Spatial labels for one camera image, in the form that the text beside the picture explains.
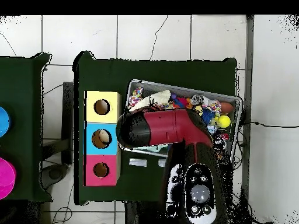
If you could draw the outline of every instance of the pink circle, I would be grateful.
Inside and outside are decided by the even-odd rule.
[[[11,193],[15,185],[16,169],[15,167],[0,158],[0,200]]]
[[[6,160],[0,158],[0,186],[8,186],[15,180],[13,166]]]

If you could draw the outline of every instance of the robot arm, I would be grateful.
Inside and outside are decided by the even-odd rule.
[[[126,148],[173,144],[168,152],[162,190],[170,217],[181,224],[226,224],[220,171],[205,123],[193,110],[125,113],[117,122],[117,139]]]

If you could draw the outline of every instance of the orange ball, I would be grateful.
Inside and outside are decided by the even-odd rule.
[[[232,104],[230,104],[228,102],[221,102],[220,105],[221,105],[221,113],[222,114],[228,114],[234,109]]]

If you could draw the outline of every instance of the shape sorter box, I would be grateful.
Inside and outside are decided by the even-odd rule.
[[[104,130],[109,134],[109,144],[105,148],[97,148],[93,138],[98,131]],[[86,128],[86,154],[87,155],[116,155],[119,146],[116,138],[116,124],[87,123]]]
[[[106,173],[100,170],[97,174],[98,167],[106,167]],[[120,177],[120,151],[116,155],[87,155],[85,176],[85,186],[116,186]]]
[[[117,92],[86,92],[88,123],[116,124],[121,114],[121,95]]]

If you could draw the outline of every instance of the white tag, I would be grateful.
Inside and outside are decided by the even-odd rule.
[[[129,165],[146,167],[147,166],[147,159],[130,158]]]
[[[165,162],[166,162],[166,159],[159,159],[158,160],[159,167],[165,167]]]

